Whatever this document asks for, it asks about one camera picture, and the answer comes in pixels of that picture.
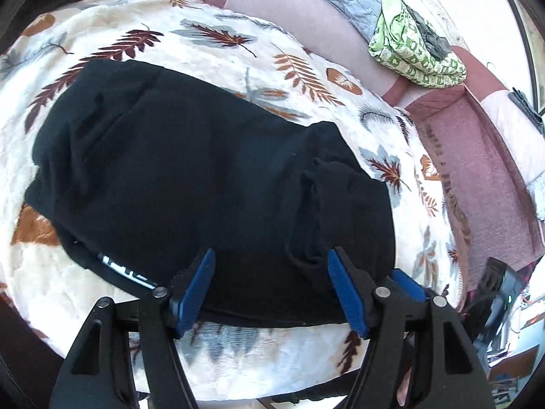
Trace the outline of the dark grey cloth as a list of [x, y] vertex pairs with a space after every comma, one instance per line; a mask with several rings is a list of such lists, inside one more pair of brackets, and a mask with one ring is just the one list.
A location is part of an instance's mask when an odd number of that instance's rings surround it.
[[414, 18], [420, 36], [422, 37], [422, 40], [428, 52], [436, 60], [444, 60], [449, 55], [449, 53], [452, 52], [452, 48], [448, 40], [445, 37], [437, 34], [433, 27], [428, 24], [428, 21], [426, 21], [422, 17], [422, 15], [412, 9], [404, 0], [401, 1], [406, 6], [406, 10], [410, 14], [410, 16]]

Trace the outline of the black pants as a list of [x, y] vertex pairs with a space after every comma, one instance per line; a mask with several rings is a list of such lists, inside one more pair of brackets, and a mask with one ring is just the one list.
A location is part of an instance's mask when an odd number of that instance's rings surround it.
[[340, 246], [375, 281], [394, 266], [387, 186], [331, 122], [300, 126], [197, 78], [94, 60], [35, 140], [25, 200], [71, 259], [142, 297], [115, 264], [168, 284], [207, 249], [201, 317], [239, 327], [342, 323]]

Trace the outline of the leaf pattern fleece blanket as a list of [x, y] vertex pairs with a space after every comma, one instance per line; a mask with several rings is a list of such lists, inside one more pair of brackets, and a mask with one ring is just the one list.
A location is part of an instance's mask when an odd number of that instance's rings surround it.
[[31, 150], [53, 104], [91, 59], [136, 59], [202, 79], [300, 125], [335, 123], [392, 197], [397, 268], [462, 306], [463, 238], [411, 119], [339, 62], [307, 52], [270, 21], [202, 0], [85, 0], [42, 9], [1, 56], [1, 294], [65, 355], [94, 303], [128, 294], [69, 258], [24, 203]]

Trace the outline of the green patterned folded blanket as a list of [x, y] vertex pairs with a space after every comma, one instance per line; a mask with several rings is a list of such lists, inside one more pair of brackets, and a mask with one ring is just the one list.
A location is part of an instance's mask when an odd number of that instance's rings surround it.
[[461, 84], [467, 77], [462, 60], [452, 51], [431, 53], [421, 32], [428, 27], [403, 0], [381, 0], [381, 12], [369, 42], [370, 55], [387, 69], [418, 86], [443, 89]]

